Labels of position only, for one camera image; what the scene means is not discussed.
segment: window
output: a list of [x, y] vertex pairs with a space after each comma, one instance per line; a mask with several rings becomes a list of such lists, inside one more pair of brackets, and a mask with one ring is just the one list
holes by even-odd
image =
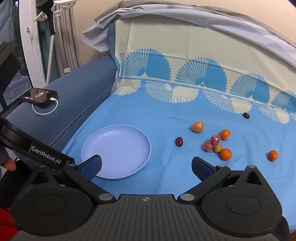
[[21, 41], [21, 35], [20, 35], [20, 21], [19, 21], [19, 7], [18, 3], [19, 1], [15, 0], [6, 0], [8, 11], [9, 11], [9, 21], [10, 24], [13, 25], [13, 37], [14, 41], [17, 44], [17, 47], [15, 49], [15, 53], [18, 56], [18, 58], [21, 61], [21, 69], [19, 72], [15, 75], [15, 77], [12, 79], [10, 84], [8, 85], [7, 89], [5, 90], [4, 94], [0, 96], [0, 110], [1, 113], [8, 110], [10, 106], [13, 105], [13, 102], [23, 93], [25, 93], [27, 90], [29, 90], [32, 87], [32, 83], [29, 77], [24, 52], [22, 48], [22, 41]]

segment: bed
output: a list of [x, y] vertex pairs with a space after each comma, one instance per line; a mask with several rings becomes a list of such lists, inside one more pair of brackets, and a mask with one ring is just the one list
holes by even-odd
[[[77, 164], [85, 161], [86, 139], [103, 127], [129, 125], [144, 132], [151, 155], [141, 170], [124, 179], [92, 180], [116, 197], [179, 196], [200, 182], [191, 171], [194, 156], [232, 170], [256, 165], [280, 200], [290, 230], [296, 229], [296, 69], [291, 64], [232, 34], [164, 16], [117, 20], [108, 27], [108, 42], [111, 56], [48, 86], [60, 98], [53, 115], [20, 120], [33, 113], [23, 103], [9, 120]], [[205, 125], [200, 134], [191, 131], [195, 121]], [[222, 129], [231, 131], [222, 142], [232, 151], [227, 162], [201, 149]], [[174, 143], [179, 136], [182, 147]], [[271, 150], [279, 154], [274, 162], [267, 159]]]

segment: blue bedsheet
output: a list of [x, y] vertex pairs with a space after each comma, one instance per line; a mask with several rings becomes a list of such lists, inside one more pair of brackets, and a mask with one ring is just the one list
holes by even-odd
[[[194, 156], [200, 156], [213, 166], [225, 164], [232, 170], [244, 170], [247, 165], [253, 164], [280, 200], [290, 230], [296, 228], [296, 122], [293, 118], [287, 124], [278, 123], [266, 116], [260, 106], [252, 103], [250, 119], [245, 119], [241, 114], [211, 102], [217, 93], [200, 86], [191, 92], [191, 101], [172, 103], [172, 96], [160, 98], [153, 88], [157, 85], [159, 90], [162, 86], [165, 92], [182, 84], [143, 78], [125, 81], [133, 81], [135, 92], [120, 95], [123, 93], [117, 91], [111, 95], [78, 129], [63, 153], [74, 157], [80, 164], [82, 145], [93, 132], [110, 125], [125, 124], [140, 129], [148, 136], [152, 145], [151, 156], [139, 172], [128, 178], [103, 180], [95, 177], [94, 183], [116, 197], [120, 194], [173, 194], [177, 198], [200, 182], [191, 171]], [[231, 97], [224, 94], [216, 98]], [[203, 133], [191, 131], [195, 121], [204, 123]], [[215, 153], [201, 150], [205, 141], [223, 129], [231, 131], [229, 140], [221, 143], [232, 151], [232, 158], [227, 162], [220, 160]], [[175, 146], [178, 136], [184, 140], [182, 147]], [[274, 162], [266, 157], [270, 150], [278, 151], [279, 157]]]

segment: blue fan pattern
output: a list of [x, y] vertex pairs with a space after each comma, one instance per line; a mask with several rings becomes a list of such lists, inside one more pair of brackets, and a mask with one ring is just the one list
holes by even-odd
[[164, 55], [154, 49], [139, 49], [130, 53], [122, 64], [122, 75], [170, 80], [170, 65]]
[[173, 92], [168, 84], [147, 80], [146, 90], [153, 98], [171, 103]]
[[178, 71], [176, 82], [206, 86], [226, 92], [227, 78], [223, 68], [210, 58], [187, 61]]
[[268, 103], [270, 97], [269, 86], [259, 74], [249, 73], [239, 77], [232, 85], [230, 93], [244, 98], [252, 96], [253, 100]]
[[119, 62], [117, 57], [115, 57], [115, 63], [116, 63], [116, 66], [117, 66], [117, 71], [119, 72], [120, 68], [121, 68], [121, 65], [120, 65], [120, 62]]
[[281, 91], [273, 99], [271, 105], [288, 112], [296, 112], [296, 95], [292, 91]]

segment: plate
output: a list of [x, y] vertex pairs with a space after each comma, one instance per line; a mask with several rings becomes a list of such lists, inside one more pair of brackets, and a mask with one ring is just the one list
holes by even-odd
[[102, 158], [97, 174], [105, 179], [121, 179], [139, 171], [151, 154], [151, 143], [139, 129], [126, 126], [107, 126], [90, 135], [82, 146], [83, 161], [93, 155]]

